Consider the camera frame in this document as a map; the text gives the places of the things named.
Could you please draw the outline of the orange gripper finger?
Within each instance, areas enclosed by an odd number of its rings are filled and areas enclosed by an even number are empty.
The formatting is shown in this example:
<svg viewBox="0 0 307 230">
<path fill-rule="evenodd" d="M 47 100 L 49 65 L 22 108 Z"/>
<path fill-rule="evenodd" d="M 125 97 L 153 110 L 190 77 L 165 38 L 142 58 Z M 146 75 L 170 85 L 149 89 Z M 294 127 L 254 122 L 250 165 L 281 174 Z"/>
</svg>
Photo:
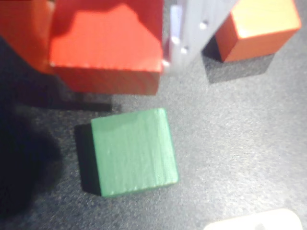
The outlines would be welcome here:
<svg viewBox="0 0 307 230">
<path fill-rule="evenodd" d="M 0 35 L 31 67 L 51 73 L 49 35 L 53 0 L 2 0 Z"/>
</svg>

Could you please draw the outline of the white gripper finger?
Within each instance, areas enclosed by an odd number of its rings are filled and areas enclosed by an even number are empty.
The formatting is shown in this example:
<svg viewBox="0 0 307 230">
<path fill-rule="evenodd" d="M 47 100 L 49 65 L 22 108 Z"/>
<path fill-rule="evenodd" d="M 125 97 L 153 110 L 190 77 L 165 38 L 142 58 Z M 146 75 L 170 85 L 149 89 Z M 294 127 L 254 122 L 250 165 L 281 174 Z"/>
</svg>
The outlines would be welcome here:
<svg viewBox="0 0 307 230">
<path fill-rule="evenodd" d="M 236 0 L 178 0 L 171 5 L 164 72 L 187 67 L 203 50 L 234 8 Z"/>
</svg>

